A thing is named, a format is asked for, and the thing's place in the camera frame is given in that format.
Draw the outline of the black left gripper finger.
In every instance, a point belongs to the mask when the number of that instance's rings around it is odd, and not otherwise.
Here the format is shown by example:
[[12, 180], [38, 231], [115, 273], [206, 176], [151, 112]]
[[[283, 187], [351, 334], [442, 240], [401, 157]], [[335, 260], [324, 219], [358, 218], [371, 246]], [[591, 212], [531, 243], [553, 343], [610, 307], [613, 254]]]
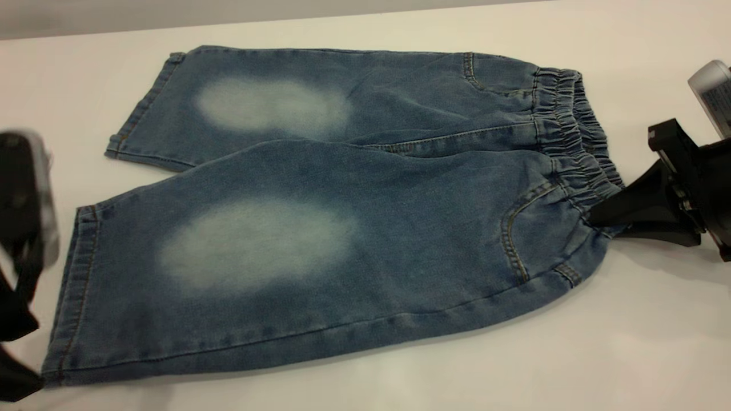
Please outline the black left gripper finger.
[[24, 242], [2, 243], [2, 252], [13, 262], [15, 286], [2, 272], [1, 341], [15, 341], [39, 328], [30, 306], [44, 267], [44, 245], [40, 237]]
[[1, 401], [17, 402], [44, 388], [36, 372], [16, 361], [1, 346]]

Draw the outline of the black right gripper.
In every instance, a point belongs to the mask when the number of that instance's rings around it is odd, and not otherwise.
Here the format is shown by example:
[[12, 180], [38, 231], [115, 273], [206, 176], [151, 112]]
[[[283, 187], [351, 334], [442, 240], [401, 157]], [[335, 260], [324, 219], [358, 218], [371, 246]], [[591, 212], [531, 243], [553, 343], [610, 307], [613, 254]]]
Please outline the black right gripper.
[[[592, 207], [595, 226], [694, 221], [710, 234], [721, 260], [730, 259], [730, 140], [698, 146], [675, 119], [648, 128], [661, 160], [621, 192]], [[696, 247], [701, 236], [679, 225], [630, 225], [617, 237]]]

